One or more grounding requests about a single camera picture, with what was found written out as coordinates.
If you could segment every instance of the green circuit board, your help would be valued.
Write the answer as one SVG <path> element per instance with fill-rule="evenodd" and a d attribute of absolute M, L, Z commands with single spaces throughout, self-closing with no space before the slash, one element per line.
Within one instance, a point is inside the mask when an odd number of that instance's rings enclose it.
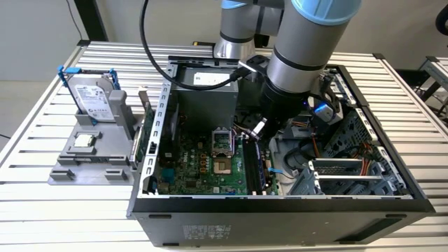
<path fill-rule="evenodd" d="M 243 139 L 235 138 L 232 158 L 212 157 L 209 135 L 183 134 L 180 137 L 179 160 L 169 172 L 161 172 L 159 193 L 171 195 L 248 195 Z M 277 194 L 276 181 L 265 189 L 268 195 Z"/>

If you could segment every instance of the white wall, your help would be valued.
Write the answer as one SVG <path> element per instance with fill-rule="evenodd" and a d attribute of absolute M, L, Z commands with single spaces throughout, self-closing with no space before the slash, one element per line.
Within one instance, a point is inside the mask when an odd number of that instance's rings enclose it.
<path fill-rule="evenodd" d="M 69 0 L 84 38 L 87 34 Z M 141 0 L 97 0 L 111 41 L 139 43 Z M 380 52 L 395 67 L 416 68 L 424 56 L 448 56 L 448 37 L 435 18 L 445 0 L 364 0 L 337 51 Z M 220 1 L 151 0 L 147 37 L 152 44 L 191 45 L 219 38 Z M 0 80 L 51 80 L 79 35 L 64 0 L 0 0 Z"/>
<path fill-rule="evenodd" d="M 140 43 L 141 0 L 96 0 L 111 41 Z M 191 45 L 219 39 L 220 1 L 149 0 L 145 16 L 151 44 Z"/>
<path fill-rule="evenodd" d="M 69 3 L 87 38 L 73 0 Z M 77 42 L 64 0 L 0 0 L 0 80 L 49 81 Z"/>
<path fill-rule="evenodd" d="M 97 0 L 111 40 L 140 43 L 137 0 Z M 427 55 L 448 56 L 448 37 L 435 24 L 445 0 L 364 0 L 337 51 L 385 55 L 396 68 L 417 68 Z M 147 38 L 152 44 L 191 45 L 219 38 L 220 1 L 151 0 Z"/>

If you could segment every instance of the slotted table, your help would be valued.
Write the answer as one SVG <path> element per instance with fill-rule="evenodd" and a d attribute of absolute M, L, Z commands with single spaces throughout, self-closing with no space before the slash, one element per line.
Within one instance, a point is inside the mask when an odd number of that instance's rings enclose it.
<path fill-rule="evenodd" d="M 161 66 L 168 55 L 211 57 L 207 46 L 151 46 Z M 271 50 L 260 54 L 268 56 Z M 347 67 L 388 137 L 437 214 L 353 251 L 448 251 L 448 132 L 384 59 L 335 53 L 331 64 Z M 76 47 L 65 66 L 115 68 L 127 103 L 143 111 L 137 88 L 157 105 L 161 76 L 143 47 L 92 42 Z M 132 251 L 152 247 L 137 221 L 127 220 L 131 186 L 49 186 L 48 174 L 76 123 L 76 106 L 57 78 L 0 153 L 0 251 Z M 259 251 L 260 247 L 197 248 Z M 267 250 L 331 251 L 336 247 L 268 247 Z"/>

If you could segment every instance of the case label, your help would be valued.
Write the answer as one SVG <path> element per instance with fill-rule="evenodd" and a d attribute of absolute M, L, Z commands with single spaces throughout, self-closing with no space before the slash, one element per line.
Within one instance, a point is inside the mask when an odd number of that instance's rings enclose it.
<path fill-rule="evenodd" d="M 197 72 L 195 73 L 195 85 L 203 85 L 203 86 L 211 86 L 215 84 L 221 83 L 229 78 L 228 73 L 213 73 L 213 72 Z"/>
<path fill-rule="evenodd" d="M 184 225 L 184 236 L 187 240 L 228 239 L 231 227 L 231 225 Z"/>
<path fill-rule="evenodd" d="M 87 114 L 96 121 L 115 119 L 104 90 L 100 87 L 92 85 L 76 85 L 76 92 Z"/>

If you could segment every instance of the motherboard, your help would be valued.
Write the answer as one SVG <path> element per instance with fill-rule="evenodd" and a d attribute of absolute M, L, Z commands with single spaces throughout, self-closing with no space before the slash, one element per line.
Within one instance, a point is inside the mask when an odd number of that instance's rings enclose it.
<path fill-rule="evenodd" d="M 184 133 L 180 136 L 179 152 L 172 167 L 161 169 L 159 193 L 171 195 L 248 195 L 247 171 L 244 162 L 243 137 L 232 131 L 217 132 L 219 135 Z M 216 153 L 216 149 L 232 149 L 231 152 Z M 269 195 L 277 194 L 275 175 L 265 186 Z"/>

